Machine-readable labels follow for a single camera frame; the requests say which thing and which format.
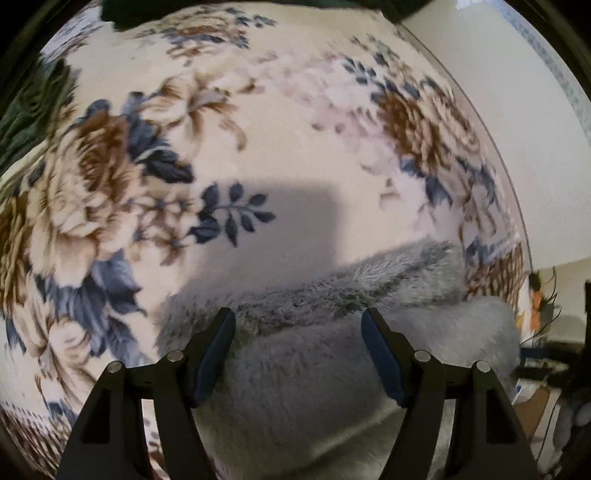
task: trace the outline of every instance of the brown object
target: brown object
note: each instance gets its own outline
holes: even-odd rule
[[[550,398],[550,389],[540,387],[526,402],[517,404],[514,409],[519,422],[525,432],[525,437],[531,441],[538,429],[538,425],[546,410]]]

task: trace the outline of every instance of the floral bedsheet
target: floral bedsheet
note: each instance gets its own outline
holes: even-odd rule
[[[0,213],[2,419],[35,468],[55,474],[108,362],[156,360],[159,308],[189,278],[276,287],[429,235],[463,245],[470,294],[516,305],[492,153],[402,27],[226,4],[118,33],[98,8],[46,48],[76,88]]]

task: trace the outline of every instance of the green fabric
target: green fabric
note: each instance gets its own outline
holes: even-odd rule
[[[316,8],[354,8],[365,7],[381,10],[392,21],[399,21],[425,5],[430,0],[274,0],[273,3],[285,5],[305,5]],[[101,19],[115,23],[115,28],[124,30],[144,22],[157,20],[182,8],[199,4],[197,0],[103,0]]]
[[[72,98],[74,80],[63,60],[39,59],[26,78],[0,120],[0,176],[53,135],[60,108]]]

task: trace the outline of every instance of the gray fur fabric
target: gray fur fabric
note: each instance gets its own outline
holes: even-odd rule
[[[201,299],[190,285],[166,305],[161,354],[183,348],[221,306],[238,337],[212,397],[194,416],[224,478],[377,479],[404,411],[384,393],[361,337],[368,305],[416,349],[442,362],[490,362],[507,379],[519,355],[509,306],[461,302],[461,250],[407,245],[305,285]],[[443,465],[453,412],[446,406],[434,470]]]

